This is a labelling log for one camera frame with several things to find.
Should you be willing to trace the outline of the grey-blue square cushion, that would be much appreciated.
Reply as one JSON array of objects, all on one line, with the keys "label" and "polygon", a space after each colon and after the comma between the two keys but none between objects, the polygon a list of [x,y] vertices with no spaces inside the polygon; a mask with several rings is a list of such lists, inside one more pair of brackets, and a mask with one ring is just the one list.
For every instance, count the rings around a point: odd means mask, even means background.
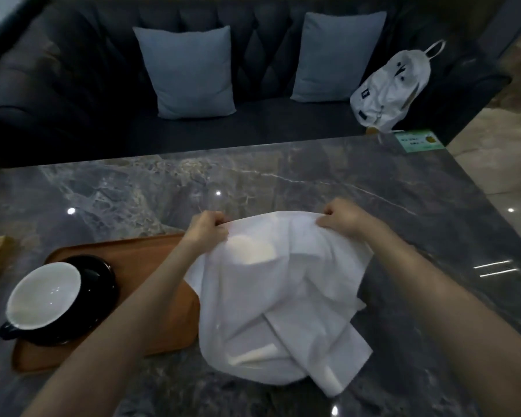
[{"label": "grey-blue square cushion", "polygon": [[217,118],[236,112],[230,26],[206,32],[133,31],[157,96],[159,118]]},{"label": "grey-blue square cushion", "polygon": [[291,99],[348,100],[362,81],[386,19],[384,11],[348,16],[306,13]]}]

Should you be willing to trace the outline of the dark tufted sofa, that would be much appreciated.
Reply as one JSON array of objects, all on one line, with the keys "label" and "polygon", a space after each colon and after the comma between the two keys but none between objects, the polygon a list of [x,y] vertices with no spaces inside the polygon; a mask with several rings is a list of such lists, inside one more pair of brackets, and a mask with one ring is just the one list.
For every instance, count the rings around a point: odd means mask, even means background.
[{"label": "dark tufted sofa", "polygon": [[364,134],[392,59],[394,127],[448,145],[512,80],[411,0],[39,0],[0,37],[0,168]]}]

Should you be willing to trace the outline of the white cloth napkin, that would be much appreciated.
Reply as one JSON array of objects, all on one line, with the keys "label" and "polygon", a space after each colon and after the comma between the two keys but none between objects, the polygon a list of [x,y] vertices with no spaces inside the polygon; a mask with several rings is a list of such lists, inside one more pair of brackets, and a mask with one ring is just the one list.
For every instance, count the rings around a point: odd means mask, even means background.
[{"label": "white cloth napkin", "polygon": [[372,349],[351,320],[365,308],[357,294],[373,252],[318,217],[279,211],[227,223],[227,240],[189,268],[209,366],[268,385],[311,378],[329,398],[360,372]]}]

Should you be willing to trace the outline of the person's left forearm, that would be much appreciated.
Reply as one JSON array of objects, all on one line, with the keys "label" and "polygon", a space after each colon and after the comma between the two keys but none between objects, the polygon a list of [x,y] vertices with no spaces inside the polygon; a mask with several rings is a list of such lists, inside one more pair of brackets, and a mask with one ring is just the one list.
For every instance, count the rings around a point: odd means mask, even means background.
[{"label": "person's left forearm", "polygon": [[20,417],[113,417],[176,288],[198,257],[180,242],[56,369]]}]

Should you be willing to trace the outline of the person's left hand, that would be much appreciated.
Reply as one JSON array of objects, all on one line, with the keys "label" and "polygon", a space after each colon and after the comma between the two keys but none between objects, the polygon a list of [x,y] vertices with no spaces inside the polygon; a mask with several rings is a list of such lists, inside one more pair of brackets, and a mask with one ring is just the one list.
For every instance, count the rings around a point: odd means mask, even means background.
[{"label": "person's left hand", "polygon": [[225,225],[230,222],[230,219],[220,211],[206,210],[195,215],[181,240],[182,244],[197,256],[212,251],[218,245],[213,240],[215,222]]}]

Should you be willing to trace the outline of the green table sign card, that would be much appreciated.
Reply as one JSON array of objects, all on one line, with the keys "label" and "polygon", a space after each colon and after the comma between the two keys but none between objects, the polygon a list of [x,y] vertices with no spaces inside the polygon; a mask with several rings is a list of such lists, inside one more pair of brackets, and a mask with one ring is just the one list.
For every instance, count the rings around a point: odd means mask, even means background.
[{"label": "green table sign card", "polygon": [[430,130],[393,131],[406,153],[427,152],[445,149],[437,136]]}]

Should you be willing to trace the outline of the black cup with white inside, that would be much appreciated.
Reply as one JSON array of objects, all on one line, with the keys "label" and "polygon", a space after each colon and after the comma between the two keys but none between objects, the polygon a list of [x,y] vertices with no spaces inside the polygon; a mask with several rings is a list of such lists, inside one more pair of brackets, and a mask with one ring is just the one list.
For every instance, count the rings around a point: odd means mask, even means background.
[{"label": "black cup with white inside", "polygon": [[0,338],[13,340],[50,329],[74,305],[82,283],[79,270],[65,262],[46,264],[28,273],[9,295]]}]

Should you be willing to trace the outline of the white backpack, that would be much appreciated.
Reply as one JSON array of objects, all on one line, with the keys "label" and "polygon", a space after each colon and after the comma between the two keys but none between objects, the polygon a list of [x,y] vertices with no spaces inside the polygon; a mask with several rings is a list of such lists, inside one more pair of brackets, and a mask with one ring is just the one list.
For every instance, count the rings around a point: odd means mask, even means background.
[{"label": "white backpack", "polygon": [[441,39],[426,50],[401,50],[368,76],[349,99],[357,122],[367,129],[390,132],[427,86],[431,59],[445,46]]}]

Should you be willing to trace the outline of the person's right forearm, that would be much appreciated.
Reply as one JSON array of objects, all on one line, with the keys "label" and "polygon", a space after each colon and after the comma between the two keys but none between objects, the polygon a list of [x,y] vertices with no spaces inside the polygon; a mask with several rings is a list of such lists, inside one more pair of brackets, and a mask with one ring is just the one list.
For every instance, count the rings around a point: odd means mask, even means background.
[{"label": "person's right forearm", "polygon": [[381,221],[348,229],[368,243],[487,417],[521,417],[521,334]]}]

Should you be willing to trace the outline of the person's right hand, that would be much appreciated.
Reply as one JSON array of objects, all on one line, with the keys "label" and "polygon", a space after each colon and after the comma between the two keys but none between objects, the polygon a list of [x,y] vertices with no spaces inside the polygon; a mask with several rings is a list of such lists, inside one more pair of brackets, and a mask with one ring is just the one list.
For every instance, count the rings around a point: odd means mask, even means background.
[{"label": "person's right hand", "polygon": [[344,198],[335,198],[326,204],[322,216],[340,216],[346,225],[346,231],[338,233],[348,238],[366,239],[368,233],[379,223],[377,218]]}]

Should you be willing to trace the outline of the black saucer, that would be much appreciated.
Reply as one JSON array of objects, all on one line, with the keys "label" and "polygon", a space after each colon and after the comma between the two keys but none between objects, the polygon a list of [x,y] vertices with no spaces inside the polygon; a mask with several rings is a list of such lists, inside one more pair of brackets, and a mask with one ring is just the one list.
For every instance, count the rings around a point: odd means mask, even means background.
[{"label": "black saucer", "polygon": [[59,262],[75,266],[82,275],[82,288],[74,305],[50,329],[38,330],[16,339],[38,346],[69,343],[89,333],[114,309],[119,298],[119,287],[110,264],[94,255],[75,255]]}]

